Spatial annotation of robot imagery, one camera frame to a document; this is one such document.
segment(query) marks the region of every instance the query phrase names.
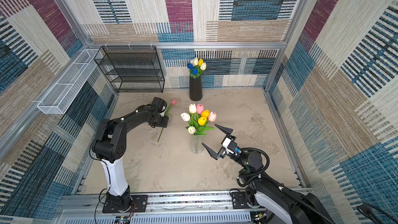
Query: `glass vase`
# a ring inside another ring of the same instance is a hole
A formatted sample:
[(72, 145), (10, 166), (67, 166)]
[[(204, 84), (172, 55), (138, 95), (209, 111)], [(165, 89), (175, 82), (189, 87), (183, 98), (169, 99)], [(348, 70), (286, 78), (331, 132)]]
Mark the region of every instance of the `glass vase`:
[(199, 154), (201, 153), (205, 147), (202, 145), (202, 136), (203, 135), (189, 135), (189, 149), (192, 153)]

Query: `metal rail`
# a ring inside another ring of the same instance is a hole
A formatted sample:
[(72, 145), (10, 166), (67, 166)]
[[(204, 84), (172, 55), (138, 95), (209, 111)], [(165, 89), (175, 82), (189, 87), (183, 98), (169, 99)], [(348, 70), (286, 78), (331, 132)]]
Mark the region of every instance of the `metal rail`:
[[(312, 188), (291, 189), (303, 194), (313, 192)], [(229, 190), (144, 192), (132, 193), (131, 195), (148, 195), (146, 211), (137, 213), (137, 215), (266, 210), (266, 208), (233, 209), (232, 197), (229, 195)], [(91, 217), (97, 206), (98, 196), (99, 195), (64, 196), (59, 203), (55, 217)], [(103, 204), (100, 203), (97, 208), (97, 217), (120, 215), (120, 213), (102, 214), (102, 207)]]

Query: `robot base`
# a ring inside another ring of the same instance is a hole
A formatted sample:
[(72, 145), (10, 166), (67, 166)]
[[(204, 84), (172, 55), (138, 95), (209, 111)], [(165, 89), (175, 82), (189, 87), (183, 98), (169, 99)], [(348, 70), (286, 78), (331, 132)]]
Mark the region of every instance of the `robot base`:
[(121, 196), (114, 196), (106, 193), (106, 200), (102, 208), (102, 213), (145, 212), (145, 209), (147, 208), (147, 200), (148, 195), (130, 196), (130, 187), (128, 187)]

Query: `concrete floor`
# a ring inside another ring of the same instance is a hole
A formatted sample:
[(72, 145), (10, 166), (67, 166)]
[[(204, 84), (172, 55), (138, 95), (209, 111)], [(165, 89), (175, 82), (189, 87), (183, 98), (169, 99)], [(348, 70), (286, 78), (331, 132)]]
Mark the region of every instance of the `concrete floor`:
[[(188, 90), (164, 93), (121, 93), (112, 118), (132, 112), (138, 106), (160, 97), (178, 103), (169, 112), (168, 127), (159, 142), (161, 128), (142, 124), (127, 134), (127, 150), (123, 165), (131, 192), (184, 191), (204, 189), (230, 189), (238, 187), (236, 176), (241, 167), (229, 159), (214, 160), (206, 150), (193, 154), (189, 150), (189, 133), (180, 114), (188, 112), (191, 103), (201, 103), (205, 109), (217, 113), (217, 123), (234, 129), (240, 147), (256, 147), (270, 157), (267, 173), (288, 187), (298, 187), (285, 148), (273, 121), (268, 104), (259, 88), (206, 89), (203, 99), (192, 102)], [(203, 137), (216, 152), (224, 134), (211, 130)], [(99, 161), (93, 161), (83, 194), (98, 194), (106, 188), (105, 174)]]

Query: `robotic arm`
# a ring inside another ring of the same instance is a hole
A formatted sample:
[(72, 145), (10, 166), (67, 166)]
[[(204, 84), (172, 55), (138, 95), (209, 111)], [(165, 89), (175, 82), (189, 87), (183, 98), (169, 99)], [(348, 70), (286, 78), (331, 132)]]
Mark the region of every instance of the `robotic arm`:
[[(207, 145), (202, 145), (214, 159), (230, 157), (243, 167), (237, 176), (238, 185), (245, 188), (245, 194), (238, 192), (238, 203), (234, 208), (258, 208), (260, 206), (269, 209), (276, 216), (288, 224), (334, 223), (319, 199), (309, 193), (303, 195), (286, 188), (281, 183), (272, 179), (265, 170), (269, 166), (268, 155), (256, 148), (239, 148), (232, 136), (232, 129), (215, 125), (226, 135), (221, 142), (222, 147), (216, 153)], [(261, 154), (266, 158), (266, 165), (262, 163)]]
[(131, 207), (130, 188), (123, 170), (126, 135), (145, 122), (152, 127), (167, 127), (169, 118), (161, 115), (166, 107), (167, 103), (163, 99), (154, 97), (151, 104), (142, 105), (132, 113), (112, 120), (103, 119), (100, 122), (91, 149), (103, 162), (102, 166), (108, 182), (107, 204), (102, 210), (103, 213), (125, 212)]

